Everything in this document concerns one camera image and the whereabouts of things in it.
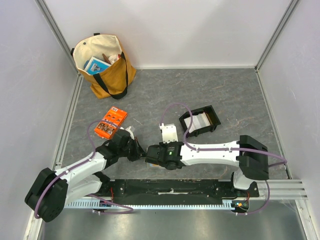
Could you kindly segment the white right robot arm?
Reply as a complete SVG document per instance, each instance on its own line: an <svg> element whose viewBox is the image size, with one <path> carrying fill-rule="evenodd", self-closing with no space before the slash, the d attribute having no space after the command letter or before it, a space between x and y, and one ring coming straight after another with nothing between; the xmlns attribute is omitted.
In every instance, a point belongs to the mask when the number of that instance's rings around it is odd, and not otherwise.
<svg viewBox="0 0 320 240"><path fill-rule="evenodd" d="M145 162L167 170L212 164L236 168L229 191L242 196L254 181L269 179L268 148L249 135L221 144L194 144L189 142L161 142L148 147Z"/></svg>

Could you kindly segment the black card tray box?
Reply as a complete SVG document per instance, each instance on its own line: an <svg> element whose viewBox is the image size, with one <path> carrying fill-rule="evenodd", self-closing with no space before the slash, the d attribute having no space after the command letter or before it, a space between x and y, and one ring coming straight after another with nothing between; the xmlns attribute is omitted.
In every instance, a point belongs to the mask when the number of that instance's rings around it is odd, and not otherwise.
<svg viewBox="0 0 320 240"><path fill-rule="evenodd" d="M212 105L200 107L191 111L192 126L186 134L186 138L197 137L200 134L213 132L221 125Z"/></svg>

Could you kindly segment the grey card holder wallet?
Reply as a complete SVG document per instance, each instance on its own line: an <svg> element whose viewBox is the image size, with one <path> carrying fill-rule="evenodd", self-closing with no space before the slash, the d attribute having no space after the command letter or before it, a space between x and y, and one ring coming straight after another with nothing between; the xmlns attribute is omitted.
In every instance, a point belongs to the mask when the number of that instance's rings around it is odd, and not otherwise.
<svg viewBox="0 0 320 240"><path fill-rule="evenodd" d="M149 163L149 162L146 162L146 166L148 168L153 168L153 169L163 169L162 166L158 165L158 164L154 164L154 163Z"/></svg>

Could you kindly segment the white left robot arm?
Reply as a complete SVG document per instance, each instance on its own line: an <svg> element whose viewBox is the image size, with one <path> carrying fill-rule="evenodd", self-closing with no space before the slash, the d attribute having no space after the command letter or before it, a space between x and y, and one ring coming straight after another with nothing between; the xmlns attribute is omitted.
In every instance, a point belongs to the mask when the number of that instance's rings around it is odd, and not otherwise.
<svg viewBox="0 0 320 240"><path fill-rule="evenodd" d="M77 199L90 194L106 196L110 192L110 178L103 170L120 158L135 162L145 156L146 151L133 132L120 129L83 159L58 170L48 167L41 170L24 202L34 211L36 219L48 223Z"/></svg>

